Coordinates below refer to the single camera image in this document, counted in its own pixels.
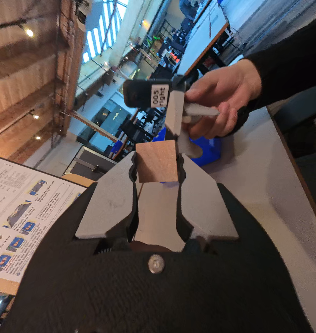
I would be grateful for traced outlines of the blue plastic bin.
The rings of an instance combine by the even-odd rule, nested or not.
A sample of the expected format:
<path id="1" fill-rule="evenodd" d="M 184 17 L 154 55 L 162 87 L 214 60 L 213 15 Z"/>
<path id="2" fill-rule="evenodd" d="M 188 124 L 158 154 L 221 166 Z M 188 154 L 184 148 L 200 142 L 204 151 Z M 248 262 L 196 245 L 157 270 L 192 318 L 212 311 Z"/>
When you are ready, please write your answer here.
<path id="1" fill-rule="evenodd" d="M 159 133 L 152 139 L 152 142 L 162 142 L 166 140 L 175 139 L 176 146 L 176 160 L 178 161 L 179 151 L 177 147 L 177 138 L 178 136 L 173 136 L 170 131 L 164 127 Z M 202 148 L 203 155 L 197 159 L 191 159 L 195 164 L 202 167 L 207 164 L 210 164 L 214 161 L 217 161 L 221 157 L 221 149 L 222 149 L 222 140 L 220 138 L 217 139 L 205 139 L 203 136 L 199 139 L 191 139 L 191 141 Z"/>

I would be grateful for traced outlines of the diagonal support beam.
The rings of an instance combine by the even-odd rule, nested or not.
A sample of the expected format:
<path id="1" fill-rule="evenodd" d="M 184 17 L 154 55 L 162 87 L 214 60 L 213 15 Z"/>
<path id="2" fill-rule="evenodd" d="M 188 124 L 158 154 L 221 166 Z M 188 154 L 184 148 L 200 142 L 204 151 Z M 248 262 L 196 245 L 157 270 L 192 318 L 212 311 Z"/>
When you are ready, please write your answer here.
<path id="1" fill-rule="evenodd" d="M 101 127 L 97 126 L 97 124 L 93 123 L 92 121 L 86 119 L 84 116 L 82 116 L 78 112 L 72 110 L 72 111 L 69 111 L 69 114 L 73 118 L 79 120 L 81 123 L 85 124 L 86 126 L 90 127 L 91 129 L 93 129 L 94 131 L 99 133 L 101 136 L 108 138 L 109 140 L 113 141 L 114 143 L 118 141 L 117 137 L 110 134 L 109 132 L 102 129 Z"/>

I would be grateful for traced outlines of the white desk with wooden edge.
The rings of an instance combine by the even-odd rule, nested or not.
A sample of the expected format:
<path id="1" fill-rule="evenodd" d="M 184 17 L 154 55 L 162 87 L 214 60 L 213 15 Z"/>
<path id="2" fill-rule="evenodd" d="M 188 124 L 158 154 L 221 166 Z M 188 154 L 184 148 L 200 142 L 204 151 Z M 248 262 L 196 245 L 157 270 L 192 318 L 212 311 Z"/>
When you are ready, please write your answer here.
<path id="1" fill-rule="evenodd" d="M 206 7 L 190 32 L 185 52 L 177 66 L 176 73 L 186 76 L 205 60 L 208 51 L 228 27 L 222 8 L 215 1 Z"/>

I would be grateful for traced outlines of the person's right forearm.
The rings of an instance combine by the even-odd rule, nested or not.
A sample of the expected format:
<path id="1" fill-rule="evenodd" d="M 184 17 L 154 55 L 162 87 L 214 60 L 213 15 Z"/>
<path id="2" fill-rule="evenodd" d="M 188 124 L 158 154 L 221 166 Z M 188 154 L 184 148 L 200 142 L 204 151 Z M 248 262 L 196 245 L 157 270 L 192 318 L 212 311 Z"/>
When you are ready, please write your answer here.
<path id="1" fill-rule="evenodd" d="M 316 19 L 268 49 L 246 57 L 258 71 L 262 89 L 249 112 L 316 86 Z"/>

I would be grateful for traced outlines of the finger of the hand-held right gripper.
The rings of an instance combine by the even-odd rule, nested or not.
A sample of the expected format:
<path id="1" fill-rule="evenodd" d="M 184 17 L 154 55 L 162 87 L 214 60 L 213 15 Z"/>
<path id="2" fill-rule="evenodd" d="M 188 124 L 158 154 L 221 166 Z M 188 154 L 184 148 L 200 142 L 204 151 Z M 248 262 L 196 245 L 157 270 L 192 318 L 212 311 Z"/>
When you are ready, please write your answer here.
<path id="1" fill-rule="evenodd" d="M 181 128 L 180 135 L 177 138 L 177 147 L 179 153 L 184 153 L 190 159 L 197 159 L 203 155 L 203 150 L 194 144 L 189 138 L 189 133 Z"/>
<path id="2" fill-rule="evenodd" d="M 181 132 L 184 95 L 183 91 L 172 91 L 167 105 L 165 127 L 174 136 L 179 136 Z"/>

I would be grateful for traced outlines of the grey aluminium-framed case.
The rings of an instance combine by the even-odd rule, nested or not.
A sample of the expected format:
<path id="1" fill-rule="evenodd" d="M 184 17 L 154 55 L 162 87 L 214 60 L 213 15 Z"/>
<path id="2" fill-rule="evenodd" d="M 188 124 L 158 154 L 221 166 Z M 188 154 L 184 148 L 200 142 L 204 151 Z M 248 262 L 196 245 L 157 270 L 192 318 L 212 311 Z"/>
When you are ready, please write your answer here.
<path id="1" fill-rule="evenodd" d="M 114 160 L 82 146 L 65 170 L 64 175 L 76 174 L 92 181 L 98 181 L 116 164 L 117 162 Z"/>

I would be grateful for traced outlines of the person's legs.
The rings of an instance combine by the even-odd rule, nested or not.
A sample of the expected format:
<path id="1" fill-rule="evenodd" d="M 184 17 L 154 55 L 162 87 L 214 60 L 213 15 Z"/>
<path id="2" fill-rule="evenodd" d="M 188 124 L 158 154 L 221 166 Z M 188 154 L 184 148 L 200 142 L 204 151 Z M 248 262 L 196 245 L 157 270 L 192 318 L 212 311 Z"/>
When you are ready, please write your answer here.
<path id="1" fill-rule="evenodd" d="M 274 120 L 316 204 L 316 87 L 294 96 Z"/>

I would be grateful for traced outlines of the medium natural wooden cube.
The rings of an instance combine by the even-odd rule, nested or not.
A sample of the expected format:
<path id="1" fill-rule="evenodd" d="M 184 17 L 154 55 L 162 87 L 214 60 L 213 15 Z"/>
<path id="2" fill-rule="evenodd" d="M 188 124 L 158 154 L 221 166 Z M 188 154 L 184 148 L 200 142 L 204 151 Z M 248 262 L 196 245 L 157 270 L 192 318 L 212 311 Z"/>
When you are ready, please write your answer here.
<path id="1" fill-rule="evenodd" d="M 136 144 L 140 183 L 177 182 L 177 148 L 174 140 Z"/>

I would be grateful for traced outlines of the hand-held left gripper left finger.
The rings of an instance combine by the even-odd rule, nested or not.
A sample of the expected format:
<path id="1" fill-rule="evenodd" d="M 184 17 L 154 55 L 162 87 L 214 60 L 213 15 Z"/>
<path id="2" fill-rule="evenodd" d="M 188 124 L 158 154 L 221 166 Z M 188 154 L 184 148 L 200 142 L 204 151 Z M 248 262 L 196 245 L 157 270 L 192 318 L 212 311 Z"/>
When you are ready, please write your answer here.
<path id="1" fill-rule="evenodd" d="M 139 223 L 136 175 L 137 156 L 131 152 L 98 180 L 75 233 L 78 239 L 133 240 Z"/>

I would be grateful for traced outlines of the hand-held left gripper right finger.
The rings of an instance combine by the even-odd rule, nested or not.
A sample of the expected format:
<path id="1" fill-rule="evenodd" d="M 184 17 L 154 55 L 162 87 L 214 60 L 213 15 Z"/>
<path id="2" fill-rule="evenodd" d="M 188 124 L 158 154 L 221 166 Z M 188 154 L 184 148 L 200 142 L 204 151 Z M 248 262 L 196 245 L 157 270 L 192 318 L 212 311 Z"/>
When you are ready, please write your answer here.
<path id="1" fill-rule="evenodd" d="M 178 155 L 176 230 L 186 244 L 237 241 L 239 234 L 217 182 L 184 153 Z"/>

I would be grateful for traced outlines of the person's right hand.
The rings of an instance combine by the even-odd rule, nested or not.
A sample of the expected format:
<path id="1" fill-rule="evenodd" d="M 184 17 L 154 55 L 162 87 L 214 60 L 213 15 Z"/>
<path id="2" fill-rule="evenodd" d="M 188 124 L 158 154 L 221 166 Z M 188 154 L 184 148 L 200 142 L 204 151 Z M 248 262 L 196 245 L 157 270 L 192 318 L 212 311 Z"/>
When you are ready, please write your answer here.
<path id="1" fill-rule="evenodd" d="M 236 127 L 238 110 L 259 97 L 262 89 L 260 74 L 248 59 L 232 66 L 206 73 L 185 93 L 185 100 L 217 108 L 219 115 L 203 116 L 195 124 L 183 124 L 191 139 L 213 139 L 230 134 Z"/>

